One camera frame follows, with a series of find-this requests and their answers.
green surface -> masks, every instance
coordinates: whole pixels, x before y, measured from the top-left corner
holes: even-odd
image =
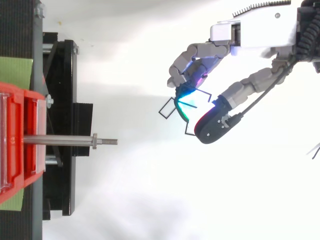
[[[0,82],[29,89],[32,64],[32,59],[0,57]]]
[[[21,189],[12,198],[0,204],[0,211],[1,210],[21,211],[23,199],[24,199],[24,189]]]
[[[32,71],[32,59],[0,57],[0,82],[14,84],[22,89],[29,89]],[[21,211],[24,190],[0,204],[0,210]]]

red container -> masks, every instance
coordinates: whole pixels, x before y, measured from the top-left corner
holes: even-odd
[[[46,122],[43,95],[0,82],[0,204],[43,174],[46,146],[24,146],[24,134],[45,135]]]
[[[34,91],[24,91],[24,134],[46,135],[47,102]],[[46,146],[24,145],[24,186],[34,183],[46,168]]]
[[[25,186],[24,94],[0,82],[0,204]]]

bolt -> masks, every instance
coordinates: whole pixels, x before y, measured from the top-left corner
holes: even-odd
[[[45,18],[46,6],[43,3],[39,3],[35,6],[34,15],[39,19]]]
[[[54,104],[55,101],[51,98],[50,94],[48,94],[45,99],[46,99],[46,107],[50,109],[51,105]]]
[[[75,55],[79,55],[79,47],[78,47],[78,46],[75,46],[75,47],[73,48],[73,52],[74,52]]]

white wall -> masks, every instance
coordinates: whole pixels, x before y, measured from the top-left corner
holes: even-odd
[[[43,30],[80,47],[78,102],[94,104],[92,132],[119,139],[78,158],[76,210],[53,212],[43,239],[320,239],[320,156],[306,157],[320,142],[320,76],[311,64],[297,65],[214,144],[184,135],[177,113],[158,114],[174,95],[166,82],[176,57],[251,1],[43,3]],[[230,56],[203,89],[217,96],[270,63]]]

metal rod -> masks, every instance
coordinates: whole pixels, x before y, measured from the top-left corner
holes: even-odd
[[[63,136],[63,135],[25,135],[25,144],[48,145],[48,146],[79,146],[97,148],[97,145],[118,145],[117,139],[97,138],[93,136]]]
[[[45,156],[45,165],[58,165],[58,161],[54,155]]]
[[[52,48],[53,48],[53,44],[44,43],[42,45],[42,52],[44,54],[50,54]]]

